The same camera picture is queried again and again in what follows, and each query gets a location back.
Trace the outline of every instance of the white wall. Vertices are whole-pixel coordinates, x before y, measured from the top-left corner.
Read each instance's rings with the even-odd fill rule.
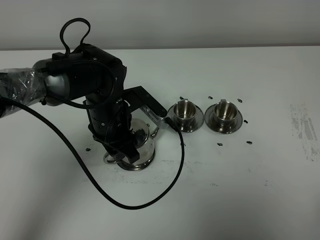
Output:
[[[76,17],[103,49],[318,43],[319,10],[318,0],[2,0],[0,49],[62,48]],[[74,23],[66,39],[75,47],[86,30]]]

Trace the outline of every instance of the plastic wrap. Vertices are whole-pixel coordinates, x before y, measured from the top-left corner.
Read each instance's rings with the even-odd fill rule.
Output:
[[[41,76],[33,68],[12,68],[0,70],[0,96],[30,106],[44,99],[46,88]],[[6,106],[0,117],[20,110]]]

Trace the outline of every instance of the white table surface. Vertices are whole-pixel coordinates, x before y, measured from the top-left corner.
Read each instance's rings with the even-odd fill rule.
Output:
[[[54,52],[1,51],[0,68],[31,67]],[[320,238],[320,47],[109,52],[128,67],[125,88],[141,85],[165,108],[180,96],[203,112],[227,99],[248,124],[230,135],[206,124],[184,134],[185,165],[173,189],[150,207],[124,210],[98,193],[50,128],[23,111],[4,117],[1,240]],[[151,166],[128,172],[104,164],[85,110],[32,108],[66,135],[103,189],[124,204],[154,199],[176,175],[176,133],[159,132]],[[133,116],[146,119],[138,111]]]

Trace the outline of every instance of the white table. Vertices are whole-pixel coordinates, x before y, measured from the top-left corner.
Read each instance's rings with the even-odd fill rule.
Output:
[[[31,67],[54,52],[1,51],[0,68]],[[203,112],[227,99],[248,124],[230,135],[206,124],[184,134],[185,166],[176,185],[156,204],[132,211],[104,199],[46,125],[23,111],[2,118],[1,240],[320,238],[320,47],[109,52],[128,67],[125,88],[142,85],[166,108],[182,96]],[[176,133],[159,132],[151,166],[128,172],[104,164],[85,110],[32,108],[66,135],[121,203],[154,199],[176,175]]]

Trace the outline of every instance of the stainless steel cup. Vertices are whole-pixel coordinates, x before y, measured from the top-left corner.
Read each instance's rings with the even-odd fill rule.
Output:
[[[238,109],[233,103],[221,99],[213,110],[213,119],[221,126],[226,127],[236,122]]]
[[[178,101],[173,107],[174,120],[180,125],[189,125],[195,119],[196,105],[191,101]]]

